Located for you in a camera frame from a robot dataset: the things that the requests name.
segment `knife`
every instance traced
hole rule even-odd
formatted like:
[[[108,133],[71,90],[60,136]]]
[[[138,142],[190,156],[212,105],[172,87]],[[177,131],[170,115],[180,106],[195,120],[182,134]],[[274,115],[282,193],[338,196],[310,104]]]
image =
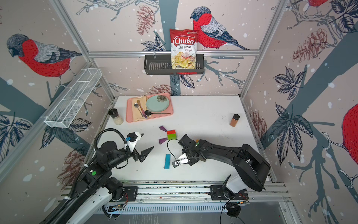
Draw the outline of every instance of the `knife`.
[[[139,101],[139,100],[137,100],[137,104],[139,105],[140,109],[142,110],[143,116],[148,119],[147,115],[145,115],[145,113],[144,113],[144,110],[143,110],[143,108],[142,108],[142,105],[140,105],[140,101]]]

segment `white wire basket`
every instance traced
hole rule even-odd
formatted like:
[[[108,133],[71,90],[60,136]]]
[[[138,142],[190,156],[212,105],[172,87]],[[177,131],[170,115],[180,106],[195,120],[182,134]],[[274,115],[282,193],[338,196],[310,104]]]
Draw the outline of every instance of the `white wire basket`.
[[[98,68],[84,69],[80,78],[48,115],[45,123],[51,128],[68,128],[101,76]]]

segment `green plate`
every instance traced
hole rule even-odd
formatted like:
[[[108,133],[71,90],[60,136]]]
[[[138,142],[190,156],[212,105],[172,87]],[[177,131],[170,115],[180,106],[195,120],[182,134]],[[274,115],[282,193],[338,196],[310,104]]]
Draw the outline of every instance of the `green plate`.
[[[151,112],[162,112],[169,106],[169,99],[163,95],[156,95],[152,96],[151,98],[147,99],[147,110]]]

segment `blue block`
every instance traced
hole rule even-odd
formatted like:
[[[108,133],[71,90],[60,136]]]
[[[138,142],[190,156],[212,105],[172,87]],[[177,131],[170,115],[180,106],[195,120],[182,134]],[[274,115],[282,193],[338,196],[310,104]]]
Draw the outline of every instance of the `blue block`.
[[[170,166],[170,154],[166,154],[164,169],[169,170],[169,166]]]

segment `green block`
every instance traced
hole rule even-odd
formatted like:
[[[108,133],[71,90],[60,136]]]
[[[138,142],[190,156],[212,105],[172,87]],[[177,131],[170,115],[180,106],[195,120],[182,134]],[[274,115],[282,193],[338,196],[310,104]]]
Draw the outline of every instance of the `green block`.
[[[168,134],[168,140],[176,139],[176,134]]]

